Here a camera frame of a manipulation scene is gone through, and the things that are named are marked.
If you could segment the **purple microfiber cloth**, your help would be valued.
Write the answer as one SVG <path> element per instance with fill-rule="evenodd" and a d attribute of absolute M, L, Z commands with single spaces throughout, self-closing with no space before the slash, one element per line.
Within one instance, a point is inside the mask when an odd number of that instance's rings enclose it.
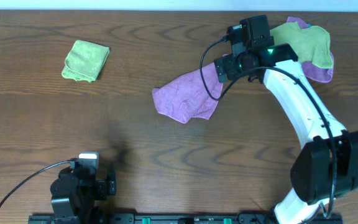
<path fill-rule="evenodd" d="M 161 88 L 152 90 L 158 113 L 186 124 L 192 118 L 210 119 L 223 90 L 218 81 L 215 64 L 179 76 Z"/>

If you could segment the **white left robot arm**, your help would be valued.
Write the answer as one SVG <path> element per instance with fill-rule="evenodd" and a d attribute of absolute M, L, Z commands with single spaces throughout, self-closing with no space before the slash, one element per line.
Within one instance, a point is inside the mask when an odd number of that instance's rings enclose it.
<path fill-rule="evenodd" d="M 97 179 L 97 159 L 72 159 L 50 191 L 54 224 L 106 224 L 107 215 L 95 205 L 116 194 L 116 173 L 110 166 L 105 179 Z"/>

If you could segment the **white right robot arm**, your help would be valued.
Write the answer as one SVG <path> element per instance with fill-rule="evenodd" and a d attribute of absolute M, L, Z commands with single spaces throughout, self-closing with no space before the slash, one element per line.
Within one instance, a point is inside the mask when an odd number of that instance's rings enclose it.
<path fill-rule="evenodd" d="M 309 84 L 300 54 L 280 43 L 265 15 L 227 28 L 223 41 L 232 52 L 215 60 L 221 83 L 258 80 L 276 97 L 291 121 L 301 151 L 291 167 L 291 191 L 264 223 L 336 223 L 334 201 L 358 188 L 358 131 L 348 131 Z"/>

